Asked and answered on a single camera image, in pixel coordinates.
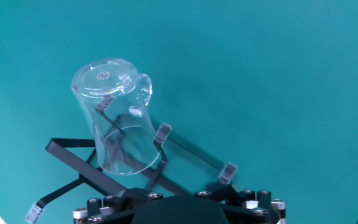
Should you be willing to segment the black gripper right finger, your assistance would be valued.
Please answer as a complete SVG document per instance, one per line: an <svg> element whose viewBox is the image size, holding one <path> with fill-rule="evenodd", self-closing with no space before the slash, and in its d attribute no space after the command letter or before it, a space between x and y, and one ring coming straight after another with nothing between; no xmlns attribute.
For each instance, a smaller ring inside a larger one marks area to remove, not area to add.
<svg viewBox="0 0 358 224"><path fill-rule="evenodd" d="M214 202L227 223L287 223L285 202L273 199L267 190L236 190L232 184L213 182L193 196Z"/></svg>

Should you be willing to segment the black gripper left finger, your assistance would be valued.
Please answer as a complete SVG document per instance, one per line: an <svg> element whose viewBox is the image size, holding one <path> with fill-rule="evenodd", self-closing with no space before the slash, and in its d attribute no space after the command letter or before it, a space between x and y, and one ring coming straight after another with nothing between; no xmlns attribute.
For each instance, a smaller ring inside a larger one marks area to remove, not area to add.
<svg viewBox="0 0 358 224"><path fill-rule="evenodd" d="M163 194L140 188L127 189L119 195L91 198L85 208L73 211L73 223L155 223L158 216L147 212L144 206L160 199L163 199Z"/></svg>

